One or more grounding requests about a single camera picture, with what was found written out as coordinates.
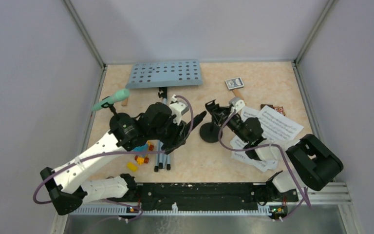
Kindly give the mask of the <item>mint microphone stand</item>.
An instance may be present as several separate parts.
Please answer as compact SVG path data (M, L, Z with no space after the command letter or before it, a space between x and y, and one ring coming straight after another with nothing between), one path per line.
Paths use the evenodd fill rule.
M118 113L116 111L116 108L114 107L114 104L116 103L115 97L108 96L101 100L100 103L102 108L108 108L113 113L113 118L115 120L119 120Z

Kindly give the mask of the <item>blue music stand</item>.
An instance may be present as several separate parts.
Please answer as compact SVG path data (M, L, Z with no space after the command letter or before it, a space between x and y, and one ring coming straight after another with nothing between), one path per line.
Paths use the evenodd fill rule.
M187 59L136 63L131 69L126 88L158 88L159 98L164 104L169 104L169 87L202 84L200 62Z

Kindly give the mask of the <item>black microphone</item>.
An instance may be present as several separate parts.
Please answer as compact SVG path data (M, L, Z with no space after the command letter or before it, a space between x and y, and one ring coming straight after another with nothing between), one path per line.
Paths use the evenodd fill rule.
M189 134L194 128L196 128L206 117L207 111L203 111L196 115L187 125L185 133Z

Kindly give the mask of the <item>mint green microphone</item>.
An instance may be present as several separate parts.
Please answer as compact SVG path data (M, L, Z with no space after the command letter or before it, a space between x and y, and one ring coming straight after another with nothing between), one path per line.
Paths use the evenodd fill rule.
M99 111L103 108L107 108L108 105L113 105L115 104L116 102L121 102L121 101L124 101L126 100L130 95L130 91L129 89L121 89L121 90L118 90L117 92L115 92L113 95L111 96L108 96L104 99L102 99L101 101L99 101L98 103L96 103L93 107L92 107L92 111L93 112L96 112L96 111Z

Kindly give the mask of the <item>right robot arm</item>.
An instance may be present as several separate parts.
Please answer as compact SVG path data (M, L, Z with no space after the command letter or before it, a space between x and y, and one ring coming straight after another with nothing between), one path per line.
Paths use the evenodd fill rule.
M214 100L205 104L211 115L209 132L225 149L249 164L263 165L262 171L280 160L286 171L275 173L267 182L266 195L279 201L287 191L297 189L307 197L307 189L321 191L344 169L342 161L317 136L296 135L303 126L268 105L256 111L240 98L228 106Z

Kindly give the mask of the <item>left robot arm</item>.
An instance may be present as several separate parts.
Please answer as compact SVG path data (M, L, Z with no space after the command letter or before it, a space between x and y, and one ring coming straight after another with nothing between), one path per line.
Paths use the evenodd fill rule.
M111 118L110 129L93 146L62 166L44 168L40 175L56 212L67 215L85 203L105 198L134 200L136 183L129 174L103 180L88 178L115 158L135 154L135 148L149 140L160 141L160 152L166 154L185 144L201 121L200 117L189 123L183 121L187 109L183 102L157 102L136 117L118 113Z

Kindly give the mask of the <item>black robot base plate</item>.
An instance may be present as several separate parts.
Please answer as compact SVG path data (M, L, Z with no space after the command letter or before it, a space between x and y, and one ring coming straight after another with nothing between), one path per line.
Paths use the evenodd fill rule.
M298 202L295 189L279 193L272 185L232 183L143 183L130 189L117 202L140 205L144 212L176 211L182 214L228 214L263 211L269 204Z

